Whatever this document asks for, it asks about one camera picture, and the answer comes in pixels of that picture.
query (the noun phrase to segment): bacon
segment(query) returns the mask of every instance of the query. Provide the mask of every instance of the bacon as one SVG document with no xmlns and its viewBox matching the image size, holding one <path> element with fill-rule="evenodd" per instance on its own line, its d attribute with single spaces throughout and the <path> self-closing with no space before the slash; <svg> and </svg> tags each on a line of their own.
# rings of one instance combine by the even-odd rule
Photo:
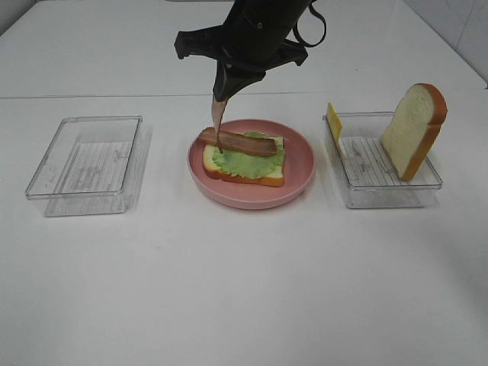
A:
<svg viewBox="0 0 488 366">
<path fill-rule="evenodd" d="M 201 131 L 198 139 L 217 146 L 217 136 L 213 127 Z M 240 151 L 253 156 L 273 156 L 276 154 L 276 144 L 273 139 L 249 137 L 222 130 L 219 132 L 219 145 L 223 149 Z"/>
</svg>

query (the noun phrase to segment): white table surface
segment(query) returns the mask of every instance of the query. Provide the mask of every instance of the white table surface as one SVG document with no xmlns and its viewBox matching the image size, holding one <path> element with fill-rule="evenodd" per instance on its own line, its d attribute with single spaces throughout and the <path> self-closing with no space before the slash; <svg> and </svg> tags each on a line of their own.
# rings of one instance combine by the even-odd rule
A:
<svg viewBox="0 0 488 366">
<path fill-rule="evenodd" d="M 0 101 L 0 364 L 486 365 L 487 95 L 445 93 L 439 203 L 399 210 L 343 206 L 321 120 L 396 97 L 238 95 L 227 120 L 280 121 L 317 157 L 301 196 L 252 212 L 191 179 L 208 96 Z M 24 189 L 57 125 L 107 114 L 153 128 L 139 205 L 43 218 Z"/>
<path fill-rule="evenodd" d="M 179 60 L 178 31 L 222 24 L 229 2 L 85 0 L 38 2 L 0 37 L 0 98 L 66 95 L 209 95 L 215 61 Z M 405 91 L 486 87 L 401 0 L 319 0 L 328 35 L 301 66 L 273 69 L 242 93 Z M 305 39 L 321 23 L 308 11 Z"/>
</svg>

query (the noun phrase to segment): bread slice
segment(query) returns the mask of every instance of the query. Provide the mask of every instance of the bread slice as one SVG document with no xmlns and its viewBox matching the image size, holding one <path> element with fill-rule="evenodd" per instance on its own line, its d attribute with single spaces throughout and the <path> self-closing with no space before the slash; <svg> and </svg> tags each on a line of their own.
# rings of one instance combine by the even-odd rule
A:
<svg viewBox="0 0 488 366">
<path fill-rule="evenodd" d="M 444 97 L 433 85 L 415 84 L 406 92 L 381 135 L 383 148 L 401 179 L 408 181 L 415 176 L 447 112 Z"/>
<path fill-rule="evenodd" d="M 268 185 L 271 187 L 281 187 L 284 184 L 284 170 L 282 165 L 277 165 L 276 169 L 268 175 L 250 179 L 244 178 L 240 175 L 232 176 L 220 170 L 220 167 L 214 163 L 214 150 L 218 149 L 214 145 L 206 145 L 203 154 L 204 170 L 207 175 L 213 179 L 220 179 L 222 181 L 231 181 L 234 183 L 250 183 L 256 185 Z"/>
</svg>

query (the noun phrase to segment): white wall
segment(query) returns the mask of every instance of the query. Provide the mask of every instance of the white wall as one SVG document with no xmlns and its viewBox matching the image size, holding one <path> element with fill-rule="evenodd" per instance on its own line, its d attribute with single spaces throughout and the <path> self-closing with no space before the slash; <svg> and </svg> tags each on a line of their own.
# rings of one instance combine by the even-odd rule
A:
<svg viewBox="0 0 488 366">
<path fill-rule="evenodd" d="M 488 0 L 404 0 L 488 81 Z"/>
<path fill-rule="evenodd" d="M 35 0 L 0 0 L 0 34 L 17 21 Z"/>
</svg>

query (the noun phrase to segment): sandwich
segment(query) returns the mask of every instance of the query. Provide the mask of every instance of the sandwich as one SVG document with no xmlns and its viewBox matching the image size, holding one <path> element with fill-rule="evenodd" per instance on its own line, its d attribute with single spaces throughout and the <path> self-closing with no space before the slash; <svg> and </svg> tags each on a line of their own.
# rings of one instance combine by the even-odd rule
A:
<svg viewBox="0 0 488 366">
<path fill-rule="evenodd" d="M 420 168 L 448 109 L 441 92 L 430 84 L 415 84 L 396 107 L 381 144 L 403 180 L 412 179 Z"/>
<path fill-rule="evenodd" d="M 284 139 L 258 131 L 244 134 L 219 132 L 209 127 L 198 137 L 206 143 L 202 161 L 213 179 L 281 187 L 284 184 Z"/>
</svg>

